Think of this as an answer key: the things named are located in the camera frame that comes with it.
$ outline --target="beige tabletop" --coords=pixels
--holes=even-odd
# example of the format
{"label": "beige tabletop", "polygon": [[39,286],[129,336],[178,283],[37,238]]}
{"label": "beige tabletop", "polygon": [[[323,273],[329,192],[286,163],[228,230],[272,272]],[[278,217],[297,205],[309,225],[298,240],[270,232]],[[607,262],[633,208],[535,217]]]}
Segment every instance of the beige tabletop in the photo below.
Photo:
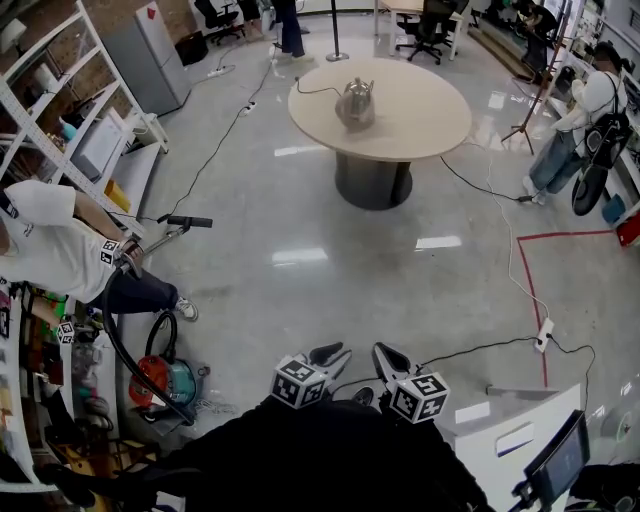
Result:
{"label": "beige tabletop", "polygon": [[338,119],[334,91],[289,93],[289,114],[311,139],[346,155],[387,162],[411,162],[446,153],[471,130],[471,111],[462,95],[438,75],[390,59],[350,59],[323,64],[300,78],[300,90],[335,87],[342,93],[355,77],[375,81],[376,121],[350,133]]}

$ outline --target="pole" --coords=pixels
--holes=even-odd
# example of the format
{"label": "pole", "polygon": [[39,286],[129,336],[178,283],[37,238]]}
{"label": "pole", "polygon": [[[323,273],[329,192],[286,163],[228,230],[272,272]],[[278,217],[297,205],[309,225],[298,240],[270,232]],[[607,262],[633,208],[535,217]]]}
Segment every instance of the pole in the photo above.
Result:
{"label": "pole", "polygon": [[338,42],[338,14],[336,13],[336,0],[331,0],[331,19],[333,21],[333,44],[335,51],[334,53],[327,55],[327,60],[329,62],[346,60],[349,56],[346,53],[340,53],[340,44]]}
{"label": "pole", "polygon": [[567,25],[569,23],[568,13],[571,13],[572,3],[573,2],[570,1],[568,8],[566,9],[566,12],[565,12],[566,15],[562,20],[562,26],[560,28],[560,37],[557,39],[555,50],[553,52],[553,57],[551,58],[551,64],[549,64],[549,66],[547,67],[547,69],[544,71],[542,75],[542,83],[540,84],[540,88],[538,89],[538,94],[536,94],[536,98],[533,100],[533,103],[531,104],[531,109],[529,110],[527,117],[525,118],[525,120],[522,122],[521,125],[512,126],[511,129],[513,131],[509,135],[507,135],[504,139],[502,139],[502,142],[504,143],[505,140],[510,139],[516,133],[524,133],[524,136],[527,138],[527,142],[529,143],[529,149],[531,150],[532,155],[534,154],[534,151],[533,151],[533,145],[531,144],[531,139],[529,138],[529,133],[527,133],[527,125],[529,124],[529,121],[533,117],[538,101],[540,101],[540,99],[542,98],[543,91],[547,88],[549,83],[552,81],[551,68],[556,63],[556,60],[558,58],[558,53],[560,52],[560,48],[562,47],[562,41],[564,39],[565,32],[567,31]]}

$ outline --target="round table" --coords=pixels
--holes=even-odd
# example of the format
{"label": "round table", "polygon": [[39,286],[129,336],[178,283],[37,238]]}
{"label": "round table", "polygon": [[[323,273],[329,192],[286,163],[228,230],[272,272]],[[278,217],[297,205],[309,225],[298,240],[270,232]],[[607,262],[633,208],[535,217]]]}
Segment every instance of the round table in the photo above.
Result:
{"label": "round table", "polygon": [[[333,90],[355,77],[375,82],[375,123],[350,132],[338,119]],[[345,60],[310,71],[289,93],[289,114],[317,143],[336,152],[338,191],[351,204],[386,210],[403,203],[413,186],[414,160],[440,155],[464,141],[471,111],[462,95],[438,75],[389,59]]]}

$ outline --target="screen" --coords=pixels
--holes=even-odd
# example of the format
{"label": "screen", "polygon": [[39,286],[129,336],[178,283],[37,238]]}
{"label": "screen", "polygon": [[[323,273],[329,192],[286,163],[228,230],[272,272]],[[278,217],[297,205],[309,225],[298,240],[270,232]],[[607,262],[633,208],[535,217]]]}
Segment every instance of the screen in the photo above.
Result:
{"label": "screen", "polygon": [[545,469],[554,497],[567,490],[585,464],[580,444],[580,429],[576,428],[546,464]]}

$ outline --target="power strip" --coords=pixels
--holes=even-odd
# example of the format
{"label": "power strip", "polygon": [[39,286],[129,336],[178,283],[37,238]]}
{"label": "power strip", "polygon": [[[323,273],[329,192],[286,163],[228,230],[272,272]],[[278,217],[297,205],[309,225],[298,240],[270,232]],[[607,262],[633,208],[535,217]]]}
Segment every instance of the power strip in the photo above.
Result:
{"label": "power strip", "polygon": [[232,70],[233,70],[232,67],[222,66],[220,69],[214,69],[213,71],[210,71],[209,73],[207,73],[207,78],[214,78],[216,76],[226,75],[227,73],[230,73]]}
{"label": "power strip", "polygon": [[540,332],[538,333],[538,339],[535,342],[535,347],[540,352],[544,352],[547,349],[547,343],[549,343],[549,338],[551,336],[551,332],[553,331],[553,322],[549,318],[544,319],[544,323],[540,328]]}
{"label": "power strip", "polygon": [[251,114],[251,112],[253,111],[254,108],[256,108],[256,102],[255,101],[250,101],[249,104],[242,109],[242,112],[240,112],[239,117],[248,116],[249,114]]}

